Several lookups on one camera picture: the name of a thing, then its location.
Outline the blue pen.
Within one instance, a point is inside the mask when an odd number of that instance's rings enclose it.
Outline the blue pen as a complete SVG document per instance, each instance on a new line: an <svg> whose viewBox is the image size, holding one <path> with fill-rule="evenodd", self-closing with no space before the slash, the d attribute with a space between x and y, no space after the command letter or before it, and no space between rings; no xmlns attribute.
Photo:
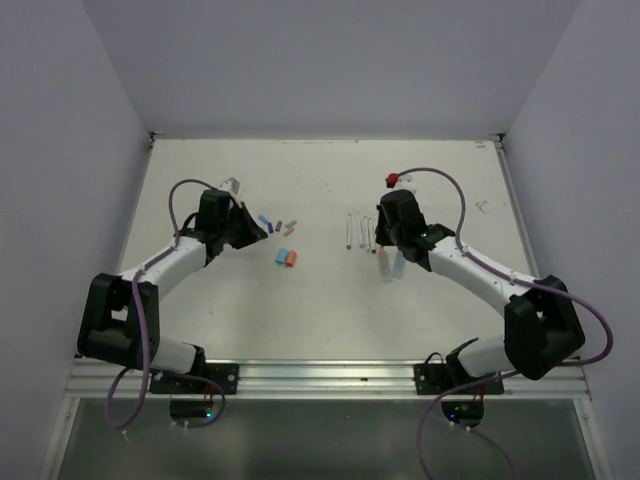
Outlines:
<svg viewBox="0 0 640 480"><path fill-rule="evenodd" d="M368 218L368 240L369 240L369 251L372 254L377 253L376 248L376 236L375 236L375 219L372 217Z"/></svg>

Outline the green capped pen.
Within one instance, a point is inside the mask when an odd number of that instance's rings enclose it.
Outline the green capped pen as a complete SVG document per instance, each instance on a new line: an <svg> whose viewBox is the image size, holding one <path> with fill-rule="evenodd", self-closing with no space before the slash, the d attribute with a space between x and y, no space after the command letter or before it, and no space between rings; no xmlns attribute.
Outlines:
<svg viewBox="0 0 640 480"><path fill-rule="evenodd" d="M356 231L358 234L358 245L361 249L366 247L366 236L362 217L359 213L356 214Z"/></svg>

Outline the light blue highlighter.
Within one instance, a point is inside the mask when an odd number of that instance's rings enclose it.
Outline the light blue highlighter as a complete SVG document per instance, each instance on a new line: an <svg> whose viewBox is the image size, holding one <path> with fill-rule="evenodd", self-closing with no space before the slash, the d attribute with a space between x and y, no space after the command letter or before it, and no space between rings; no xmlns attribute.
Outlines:
<svg viewBox="0 0 640 480"><path fill-rule="evenodd" d="M396 251L392 275L396 279L401 279L405 274L406 259L400 250Z"/></svg>

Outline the grey capped pen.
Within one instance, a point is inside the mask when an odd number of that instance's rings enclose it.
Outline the grey capped pen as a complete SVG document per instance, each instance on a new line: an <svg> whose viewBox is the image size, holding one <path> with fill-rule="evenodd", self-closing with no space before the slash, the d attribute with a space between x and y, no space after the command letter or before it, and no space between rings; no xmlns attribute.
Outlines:
<svg viewBox="0 0 640 480"><path fill-rule="evenodd" d="M347 214L347 219L346 219L346 233L345 233L345 248L346 250L351 250L352 246L353 246L353 240L352 240L352 215L351 213Z"/></svg>

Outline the orange highlighter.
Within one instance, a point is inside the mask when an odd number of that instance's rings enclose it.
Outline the orange highlighter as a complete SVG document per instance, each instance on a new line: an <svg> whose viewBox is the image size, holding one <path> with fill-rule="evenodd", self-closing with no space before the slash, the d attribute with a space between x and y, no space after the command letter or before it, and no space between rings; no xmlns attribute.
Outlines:
<svg viewBox="0 0 640 480"><path fill-rule="evenodd" d="M380 248L378 250L378 266L381 278L385 283L389 283L392 281L392 272L391 272L391 264L389 260L389 255L384 248Z"/></svg>

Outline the light blue highlighter cap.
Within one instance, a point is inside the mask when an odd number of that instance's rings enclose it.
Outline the light blue highlighter cap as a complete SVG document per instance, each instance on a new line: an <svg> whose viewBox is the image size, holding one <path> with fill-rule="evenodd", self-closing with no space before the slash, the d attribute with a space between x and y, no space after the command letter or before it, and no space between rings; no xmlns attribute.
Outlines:
<svg viewBox="0 0 640 480"><path fill-rule="evenodd" d="M286 263L288 255L289 255L288 249L286 248L279 249L275 257L275 263L277 265L284 265Z"/></svg>

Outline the orange highlighter cap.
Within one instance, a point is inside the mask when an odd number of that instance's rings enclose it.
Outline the orange highlighter cap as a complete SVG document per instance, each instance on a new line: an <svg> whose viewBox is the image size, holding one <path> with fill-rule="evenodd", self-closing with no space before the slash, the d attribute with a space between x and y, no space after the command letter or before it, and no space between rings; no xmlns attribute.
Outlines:
<svg viewBox="0 0 640 480"><path fill-rule="evenodd" d="M294 267L296 264L296 261L297 261L297 252L294 250L289 250L284 263L285 267L286 268Z"/></svg>

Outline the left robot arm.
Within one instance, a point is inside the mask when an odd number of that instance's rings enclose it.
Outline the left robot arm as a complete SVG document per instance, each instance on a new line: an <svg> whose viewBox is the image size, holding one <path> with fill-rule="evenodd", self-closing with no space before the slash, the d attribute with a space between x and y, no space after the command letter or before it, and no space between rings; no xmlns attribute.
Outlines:
<svg viewBox="0 0 640 480"><path fill-rule="evenodd" d="M130 270L94 277L77 340L80 356L141 372L172 372L175 384L189 393L205 386L204 349L161 335L160 302L225 247L238 250L267 238L239 189L233 177L205 189L190 217L194 224L184 224L163 250Z"/></svg>

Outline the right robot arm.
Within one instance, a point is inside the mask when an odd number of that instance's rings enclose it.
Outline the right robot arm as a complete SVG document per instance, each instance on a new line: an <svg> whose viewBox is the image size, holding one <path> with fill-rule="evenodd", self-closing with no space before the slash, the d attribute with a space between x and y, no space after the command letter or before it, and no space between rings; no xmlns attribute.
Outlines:
<svg viewBox="0 0 640 480"><path fill-rule="evenodd" d="M575 308L565 297L566 285L550 275L520 279L515 272L456 243L455 232L427 224L413 193L397 190L381 197L376 241L394 246L405 260L453 281L483 300L504 322L504 333L473 338L444 360L451 389L468 392L482 377L515 370L538 380L563 363L585 343Z"/></svg>

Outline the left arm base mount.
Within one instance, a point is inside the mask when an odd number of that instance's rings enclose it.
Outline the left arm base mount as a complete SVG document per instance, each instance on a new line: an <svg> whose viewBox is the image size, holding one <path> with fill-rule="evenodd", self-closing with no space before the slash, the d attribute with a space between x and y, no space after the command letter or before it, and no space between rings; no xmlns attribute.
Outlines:
<svg viewBox="0 0 640 480"><path fill-rule="evenodd" d="M239 365L206 363L201 373L157 374L150 383L154 395L168 395L169 415L185 428L203 428L224 413L227 397L237 393Z"/></svg>

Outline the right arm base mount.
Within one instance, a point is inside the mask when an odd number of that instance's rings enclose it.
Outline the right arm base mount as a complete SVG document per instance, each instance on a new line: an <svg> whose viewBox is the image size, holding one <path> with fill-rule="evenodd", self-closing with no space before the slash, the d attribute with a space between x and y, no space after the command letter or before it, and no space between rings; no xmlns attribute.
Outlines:
<svg viewBox="0 0 640 480"><path fill-rule="evenodd" d="M417 395L440 395L454 387L476 381L469 375L458 360L459 353L477 342L473 338L456 347L446 356L439 352L431 353L422 363L413 365L413 380ZM505 391L502 380L467 388L458 395L470 395L468 400L442 401L440 407L444 417L455 424L473 429L477 427L485 413L485 396L501 395Z"/></svg>

